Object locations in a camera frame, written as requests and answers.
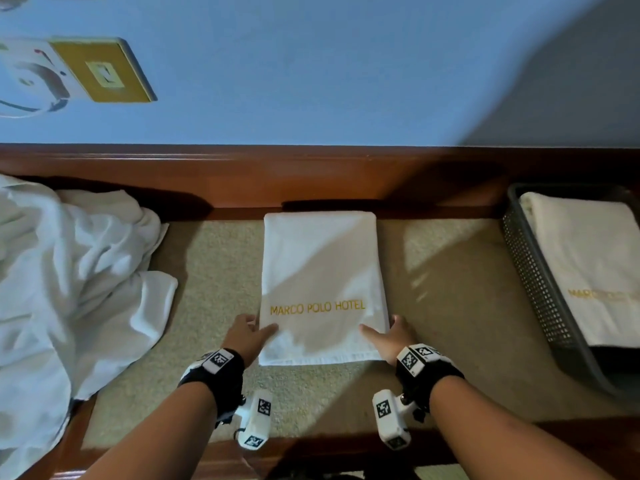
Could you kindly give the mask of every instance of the hand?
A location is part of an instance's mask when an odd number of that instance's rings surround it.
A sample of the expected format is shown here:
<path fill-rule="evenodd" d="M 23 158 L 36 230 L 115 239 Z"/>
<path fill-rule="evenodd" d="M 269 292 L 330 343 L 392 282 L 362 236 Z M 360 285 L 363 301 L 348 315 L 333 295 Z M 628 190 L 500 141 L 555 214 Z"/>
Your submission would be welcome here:
<path fill-rule="evenodd" d="M 387 333 L 380 333 L 370 326 L 360 324 L 362 336 L 370 341 L 380 353 L 380 357 L 389 364 L 396 364 L 396 357 L 402 349 L 409 345 L 414 345 L 420 341 L 416 338 L 415 330 L 404 317 L 393 315 L 394 324 Z"/>
<path fill-rule="evenodd" d="M 222 341 L 221 348 L 233 349 L 238 352 L 244 360 L 244 368 L 247 368 L 258 357 L 267 340 L 277 331 L 277 323 L 272 323 L 259 330 L 255 315 L 238 315 Z"/>

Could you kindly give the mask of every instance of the person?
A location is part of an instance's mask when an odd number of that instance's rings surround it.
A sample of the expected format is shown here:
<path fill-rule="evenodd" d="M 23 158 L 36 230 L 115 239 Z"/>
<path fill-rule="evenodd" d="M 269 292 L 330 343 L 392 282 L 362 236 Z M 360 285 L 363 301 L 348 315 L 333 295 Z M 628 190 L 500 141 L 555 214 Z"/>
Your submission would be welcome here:
<path fill-rule="evenodd" d="M 418 339 L 404 318 L 395 315 L 393 321 L 386 334 L 364 325 L 360 331 L 401 376 L 406 368 L 397 357 Z M 234 402 L 239 401 L 244 368 L 276 332 L 275 324 L 260 330 L 254 315 L 238 315 L 221 345 L 222 355 L 213 360 L 208 354 L 192 364 L 180 386 L 96 461 L 83 480 L 191 478 L 216 422 L 232 415 L 238 405 Z M 612 478 L 567 444 L 492 402 L 435 349 L 423 352 L 438 357 L 420 362 L 422 370 L 414 382 L 401 378 L 405 393 L 431 414 L 469 478 Z"/>

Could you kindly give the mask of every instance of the person's left hand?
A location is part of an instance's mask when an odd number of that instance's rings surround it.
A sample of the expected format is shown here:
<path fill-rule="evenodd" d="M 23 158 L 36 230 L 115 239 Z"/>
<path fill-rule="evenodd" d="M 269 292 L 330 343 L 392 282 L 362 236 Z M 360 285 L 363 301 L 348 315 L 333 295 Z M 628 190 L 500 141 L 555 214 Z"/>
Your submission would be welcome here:
<path fill-rule="evenodd" d="M 272 323 L 258 330 L 255 315 L 238 315 L 220 348 L 233 349 L 238 352 L 244 360 L 244 368 L 247 368 L 258 357 L 267 340 L 277 331 L 277 323 Z"/>

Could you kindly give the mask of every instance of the person's left arm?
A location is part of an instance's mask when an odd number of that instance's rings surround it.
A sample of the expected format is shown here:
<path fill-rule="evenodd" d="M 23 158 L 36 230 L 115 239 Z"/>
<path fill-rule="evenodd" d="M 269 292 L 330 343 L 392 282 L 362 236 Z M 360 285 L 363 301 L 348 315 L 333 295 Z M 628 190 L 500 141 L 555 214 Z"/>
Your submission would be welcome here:
<path fill-rule="evenodd" d="M 258 357 L 277 325 L 257 330 L 254 315 L 238 315 L 221 348 L 242 357 L 245 367 Z M 182 384 L 122 441 L 82 476 L 83 480 L 189 479 L 216 425 L 214 395 L 199 381 Z"/>

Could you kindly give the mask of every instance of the white towel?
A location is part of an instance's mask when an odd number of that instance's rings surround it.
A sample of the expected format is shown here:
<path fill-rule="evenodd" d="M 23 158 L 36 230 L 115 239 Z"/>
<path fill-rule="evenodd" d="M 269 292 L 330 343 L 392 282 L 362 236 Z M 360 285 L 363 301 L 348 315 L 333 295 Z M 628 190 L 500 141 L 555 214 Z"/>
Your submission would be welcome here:
<path fill-rule="evenodd" d="M 146 270 L 165 231 L 123 191 L 0 175 L 0 480 L 55 446 L 72 399 L 162 335 L 177 281 Z"/>
<path fill-rule="evenodd" d="M 640 229 L 624 203 L 520 197 L 590 346 L 640 347 Z"/>
<path fill-rule="evenodd" d="M 380 360 L 358 324 L 388 330 L 376 217 L 300 212 L 264 217 L 260 326 L 280 326 L 260 365 Z"/>

